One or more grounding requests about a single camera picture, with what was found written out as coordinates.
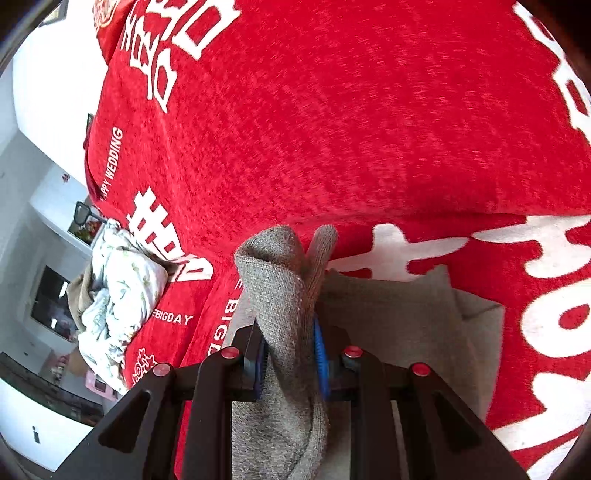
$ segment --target bed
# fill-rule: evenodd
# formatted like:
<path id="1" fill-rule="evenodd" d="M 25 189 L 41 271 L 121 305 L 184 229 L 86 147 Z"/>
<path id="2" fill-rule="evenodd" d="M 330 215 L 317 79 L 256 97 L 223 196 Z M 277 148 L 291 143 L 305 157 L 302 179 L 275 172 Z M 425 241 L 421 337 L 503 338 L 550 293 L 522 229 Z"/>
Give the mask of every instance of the bed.
<path id="1" fill-rule="evenodd" d="M 409 281 L 446 264 L 505 306 L 487 424 L 547 478 L 591 410 L 591 104 L 554 37 L 506 0 L 119 7 L 98 25 L 87 183 L 178 264 L 128 385 L 222 347 L 243 240 L 287 223 L 306 244 L 331 223 L 332 268 Z"/>

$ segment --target pink object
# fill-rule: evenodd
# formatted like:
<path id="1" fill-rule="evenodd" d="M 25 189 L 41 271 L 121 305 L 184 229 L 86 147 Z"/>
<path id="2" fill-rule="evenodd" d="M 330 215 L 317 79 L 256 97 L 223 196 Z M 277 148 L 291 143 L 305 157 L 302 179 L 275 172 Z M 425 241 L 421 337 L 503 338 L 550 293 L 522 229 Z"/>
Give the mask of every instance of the pink object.
<path id="1" fill-rule="evenodd" d="M 431 374 L 431 367 L 427 364 L 414 364 L 412 371 L 418 377 L 427 377 Z"/>
<path id="2" fill-rule="evenodd" d="M 101 397 L 108 398 L 109 400 L 117 400 L 119 398 L 117 392 L 108 386 L 101 377 L 97 377 L 92 370 L 86 372 L 86 388 L 91 392 L 100 395 Z"/>
<path id="3" fill-rule="evenodd" d="M 343 353 L 349 358 L 359 358 L 361 355 L 363 355 L 363 349 L 355 345 L 349 345 L 347 348 L 345 348 L 345 350 L 343 350 Z"/>
<path id="4" fill-rule="evenodd" d="M 229 346 L 222 350 L 222 357 L 232 359 L 240 355 L 240 350 L 235 346 Z"/>
<path id="5" fill-rule="evenodd" d="M 170 373 L 170 365 L 169 364 L 158 364 L 154 367 L 154 375 L 157 377 L 166 377 Z"/>

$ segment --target red dot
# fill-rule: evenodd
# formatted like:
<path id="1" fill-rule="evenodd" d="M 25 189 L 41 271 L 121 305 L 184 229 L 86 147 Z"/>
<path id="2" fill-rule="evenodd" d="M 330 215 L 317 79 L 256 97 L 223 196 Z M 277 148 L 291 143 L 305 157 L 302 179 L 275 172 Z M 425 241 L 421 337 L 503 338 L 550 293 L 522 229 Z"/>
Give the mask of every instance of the red dot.
<path id="1" fill-rule="evenodd" d="M 426 377 L 431 374 L 431 367 L 427 364 L 414 364 L 412 370 L 418 377 Z"/>
<path id="2" fill-rule="evenodd" d="M 345 350 L 343 350 L 343 353 L 349 358 L 359 358 L 361 355 L 363 355 L 363 349 L 355 345 L 349 345 L 347 348 L 345 348 Z"/>
<path id="3" fill-rule="evenodd" d="M 152 369 L 152 372 L 157 377 L 165 377 L 170 373 L 170 371 L 171 368 L 169 364 L 158 364 Z"/>
<path id="4" fill-rule="evenodd" d="M 558 324 L 565 330 L 574 330 L 584 324 L 589 317 L 589 305 L 579 305 L 560 316 Z"/>
<path id="5" fill-rule="evenodd" d="M 222 357 L 232 359 L 240 355 L 240 350 L 235 346 L 229 346 L 222 350 Z"/>

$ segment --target pillow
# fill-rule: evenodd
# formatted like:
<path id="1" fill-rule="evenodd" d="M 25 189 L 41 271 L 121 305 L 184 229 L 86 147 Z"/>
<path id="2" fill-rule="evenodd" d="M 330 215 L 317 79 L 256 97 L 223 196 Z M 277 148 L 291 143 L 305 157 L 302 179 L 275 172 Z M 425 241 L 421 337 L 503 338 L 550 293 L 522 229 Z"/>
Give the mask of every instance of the pillow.
<path id="1" fill-rule="evenodd" d="M 278 223 L 591 210 L 589 94 L 520 4 L 169 3 L 129 13 L 90 133 L 118 219 L 227 258 Z"/>

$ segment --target picture frame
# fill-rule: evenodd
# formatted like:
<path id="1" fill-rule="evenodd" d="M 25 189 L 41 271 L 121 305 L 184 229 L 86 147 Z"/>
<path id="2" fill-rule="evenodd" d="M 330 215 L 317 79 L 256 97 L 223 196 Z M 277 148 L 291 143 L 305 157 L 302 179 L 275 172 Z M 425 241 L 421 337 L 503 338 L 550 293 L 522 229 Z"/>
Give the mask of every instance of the picture frame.
<path id="1" fill-rule="evenodd" d="M 88 133 L 88 130 L 90 129 L 90 126 L 92 124 L 92 121 L 95 119 L 95 116 L 92 113 L 88 114 L 88 117 L 86 117 L 86 133 Z"/>
<path id="2" fill-rule="evenodd" d="M 50 25 L 52 23 L 59 22 L 60 20 L 64 20 L 66 18 L 67 10 L 68 0 L 62 0 L 55 10 L 47 15 L 45 20 L 43 20 L 39 26 L 44 27 L 45 25 Z"/>

